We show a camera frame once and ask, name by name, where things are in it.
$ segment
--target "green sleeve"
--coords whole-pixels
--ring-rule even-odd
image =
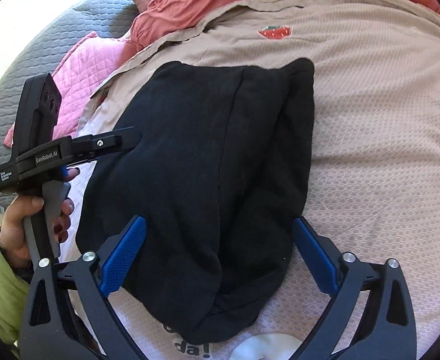
[[[12,345],[19,337],[29,285],[15,276],[0,252],[0,338]]]

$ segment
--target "gray quilted blanket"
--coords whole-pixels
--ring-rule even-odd
[[[118,38],[127,32],[138,10],[132,0],[83,0],[57,17],[17,57],[0,80],[0,164],[10,158],[3,145],[15,121],[25,80],[53,71],[63,55],[91,31],[104,38]],[[12,201],[0,193],[0,212]]]

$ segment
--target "hand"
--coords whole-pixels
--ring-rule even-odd
[[[69,169],[66,181],[73,180],[79,174],[78,168]],[[0,227],[0,245],[5,251],[7,262],[15,268],[28,267],[31,260],[22,220],[26,216],[37,214],[42,209],[43,203],[43,199],[36,196],[17,196],[5,210]],[[66,199],[62,203],[61,209],[61,215],[52,224],[59,243],[68,239],[67,230],[70,227],[70,215],[74,210],[72,200]]]

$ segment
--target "trigger handle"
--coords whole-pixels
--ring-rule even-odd
[[[70,184],[51,180],[42,185],[42,197],[45,201],[43,209],[32,216],[23,219],[25,239],[29,248],[30,257],[37,269],[42,258],[58,259],[60,244],[57,242],[53,221],[61,214],[61,205],[70,192]]]

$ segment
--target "blue gripper pad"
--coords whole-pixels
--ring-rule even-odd
[[[307,264],[318,289],[333,297],[338,293],[337,268],[320,245],[317,235],[297,218],[293,221],[293,242]]]
[[[120,289],[146,235],[147,224],[145,219],[139,216],[103,264],[99,289],[105,298]]]

